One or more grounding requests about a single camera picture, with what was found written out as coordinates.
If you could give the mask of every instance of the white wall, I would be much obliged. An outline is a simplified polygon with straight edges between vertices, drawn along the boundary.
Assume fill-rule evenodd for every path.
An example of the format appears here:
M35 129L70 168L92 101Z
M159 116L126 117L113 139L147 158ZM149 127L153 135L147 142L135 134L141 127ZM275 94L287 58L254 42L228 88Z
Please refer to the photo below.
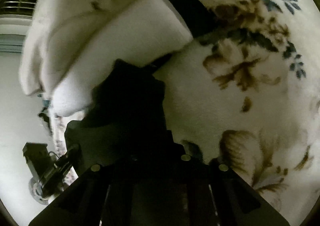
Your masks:
M29 193L28 169L22 149L25 143L52 141L37 114L42 103L26 97L18 81L20 54L0 52L0 199L20 226L27 226L45 206Z

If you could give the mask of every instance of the screw head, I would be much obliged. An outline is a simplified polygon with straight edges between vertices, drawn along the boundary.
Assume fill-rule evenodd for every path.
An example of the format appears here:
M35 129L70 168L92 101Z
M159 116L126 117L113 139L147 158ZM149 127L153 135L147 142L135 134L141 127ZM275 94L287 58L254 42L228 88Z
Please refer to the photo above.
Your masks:
M229 167L226 164L221 164L221 165L219 165L219 170L226 172L229 170Z
M181 156L181 160L182 160L182 161L190 161L190 160L191 160L191 156L188 155L188 154L183 154L183 155Z
M91 171L92 172L100 171L100 165L99 164L94 164L93 166L91 166Z

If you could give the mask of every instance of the round rivet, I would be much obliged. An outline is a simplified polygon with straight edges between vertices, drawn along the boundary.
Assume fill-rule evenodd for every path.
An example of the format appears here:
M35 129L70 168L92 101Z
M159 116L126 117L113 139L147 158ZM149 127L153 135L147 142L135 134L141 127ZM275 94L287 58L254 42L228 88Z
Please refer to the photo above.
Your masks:
M92 171L92 172L98 172L98 171L100 171L100 165L94 164L93 166L91 166L91 171Z
M221 164L219 165L219 170L225 172L229 170L229 167L226 164Z
M188 154L184 154L181 156L181 160L182 161L190 161L191 160L191 156Z

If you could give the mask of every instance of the floral blanket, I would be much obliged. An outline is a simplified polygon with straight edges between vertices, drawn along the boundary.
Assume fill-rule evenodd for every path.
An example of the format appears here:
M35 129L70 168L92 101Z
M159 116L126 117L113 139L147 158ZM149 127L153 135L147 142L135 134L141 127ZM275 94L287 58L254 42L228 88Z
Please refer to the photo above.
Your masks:
M155 73L168 129L203 162L221 156L300 225L320 194L319 11L312 0L199 1L216 28ZM82 117L53 113L57 142Z

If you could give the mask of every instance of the metal screw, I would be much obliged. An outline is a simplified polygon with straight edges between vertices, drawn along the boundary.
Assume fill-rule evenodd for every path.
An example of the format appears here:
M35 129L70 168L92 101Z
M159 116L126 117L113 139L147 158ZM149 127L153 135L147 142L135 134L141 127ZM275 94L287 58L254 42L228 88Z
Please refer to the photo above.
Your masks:
M100 171L100 165L94 164L93 166L91 166L91 171L92 171L92 172L98 172L98 171Z
M191 156L188 155L188 154L183 154L183 155L181 156L181 160L182 160L182 161L190 161L190 160L191 160Z
M226 164L221 164L221 165L219 165L219 170L226 172L229 170L229 167Z

